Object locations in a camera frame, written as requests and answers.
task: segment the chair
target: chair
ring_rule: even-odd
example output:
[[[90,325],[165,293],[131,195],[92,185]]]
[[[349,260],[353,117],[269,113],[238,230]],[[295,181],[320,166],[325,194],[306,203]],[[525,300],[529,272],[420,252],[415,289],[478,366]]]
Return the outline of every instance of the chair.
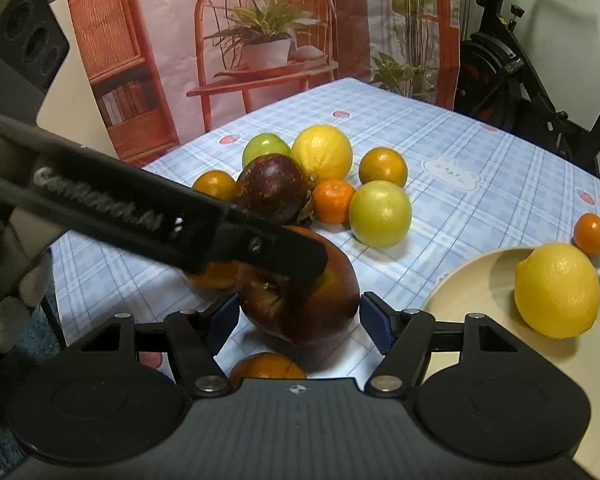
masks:
[[[307,68],[300,72],[287,73],[279,76],[254,79],[236,79],[232,76],[213,77],[207,80],[205,57],[211,52],[212,61],[220,66],[221,60],[224,70],[232,70],[239,66],[240,54],[236,52],[223,52],[218,39],[205,39],[219,30],[227,28],[231,21],[228,19],[227,7],[247,6],[249,0],[197,0],[194,8],[194,38],[196,49],[196,62],[198,69],[198,86],[187,92],[188,97],[200,96],[202,102],[202,117],[205,132],[211,130],[211,96],[228,92],[242,92],[244,110],[249,113],[253,110],[250,90],[267,86],[279,85],[287,82],[298,82],[299,90],[309,88],[310,79],[317,75],[326,75],[329,80],[334,80],[334,70],[338,63],[333,60],[333,23],[335,23],[335,6],[333,0],[277,0],[293,1],[301,4],[312,15],[322,20],[325,27],[311,27],[309,35],[300,34],[296,39],[297,46],[310,44],[320,48],[326,54],[326,63],[321,66]],[[205,46],[211,46],[205,52]]]

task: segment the orange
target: orange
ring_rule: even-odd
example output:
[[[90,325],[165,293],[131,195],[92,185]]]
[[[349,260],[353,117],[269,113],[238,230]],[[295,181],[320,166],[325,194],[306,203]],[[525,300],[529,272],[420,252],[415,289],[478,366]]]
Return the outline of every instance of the orange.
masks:
[[[349,219],[349,205],[356,190],[344,180],[325,180],[314,189],[314,213],[320,222],[342,224]]]
[[[191,187],[218,200],[233,202],[235,198],[235,180],[224,171],[207,171]]]
[[[240,386],[244,378],[306,379],[306,374],[283,355],[263,352],[245,357],[229,374],[229,380],[234,388]]]
[[[190,274],[187,279],[197,286],[224,290],[235,285],[238,277],[238,262],[211,262],[204,274]]]
[[[600,217],[585,213],[573,229],[573,241],[589,258],[600,256]]]
[[[207,171],[200,175],[191,187],[218,200],[233,202],[235,198],[235,180],[224,171]],[[187,272],[186,276],[194,285],[224,290],[235,285],[238,262],[211,262],[203,274]]]
[[[397,245],[411,227],[409,197],[393,182],[369,182],[351,201],[349,225],[360,243],[376,249]]]
[[[360,161],[358,176],[366,184],[373,180],[393,182],[404,187],[407,183],[407,164],[400,153],[391,148],[374,148]]]

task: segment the yellow lemon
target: yellow lemon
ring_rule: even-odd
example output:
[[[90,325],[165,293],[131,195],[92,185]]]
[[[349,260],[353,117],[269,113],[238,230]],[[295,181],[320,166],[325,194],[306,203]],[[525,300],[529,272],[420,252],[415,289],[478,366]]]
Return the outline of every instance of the yellow lemon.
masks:
[[[600,281],[577,248],[545,244],[516,267],[514,298],[520,316],[553,339],[584,334],[598,316]]]
[[[313,189],[325,180],[343,180],[351,169],[353,150],[347,136],[335,126],[316,124],[296,137],[291,157],[304,170]]]

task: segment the potted plant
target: potted plant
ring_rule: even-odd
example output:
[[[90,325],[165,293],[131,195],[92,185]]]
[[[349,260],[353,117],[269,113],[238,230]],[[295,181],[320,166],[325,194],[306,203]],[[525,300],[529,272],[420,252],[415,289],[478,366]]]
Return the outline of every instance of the potted plant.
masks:
[[[240,62],[252,70],[286,65],[295,34],[308,34],[309,27],[325,25],[309,11],[290,2],[251,0],[250,7],[227,7],[226,10],[234,24],[205,39],[219,38],[223,55],[241,48]]]
[[[392,0],[392,32],[404,62],[380,52],[372,57],[376,74],[372,83],[397,94],[426,98],[433,86],[427,80],[434,42],[430,36],[426,9],[436,0]]]

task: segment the tangerine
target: tangerine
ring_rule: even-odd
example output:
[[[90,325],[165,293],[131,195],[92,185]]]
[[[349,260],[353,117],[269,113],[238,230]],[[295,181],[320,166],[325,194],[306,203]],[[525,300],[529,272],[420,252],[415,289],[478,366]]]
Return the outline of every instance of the tangerine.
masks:
[[[314,213],[320,222],[342,224],[349,219],[355,188],[345,180],[331,179],[314,189]]]
[[[404,187],[407,183],[407,163],[400,153],[391,148],[374,148],[360,161],[358,176],[364,185],[373,180],[393,182]]]
[[[186,277],[194,285],[225,290],[238,279],[238,262],[211,262],[203,274],[186,272]]]
[[[573,241],[589,258],[600,256],[600,217],[585,213],[573,228]]]
[[[233,202],[235,199],[235,180],[224,171],[207,171],[200,175],[191,187],[218,200]]]
[[[244,378],[254,379],[306,379],[306,374],[290,359],[272,352],[245,357],[232,368],[229,380],[234,388]]]

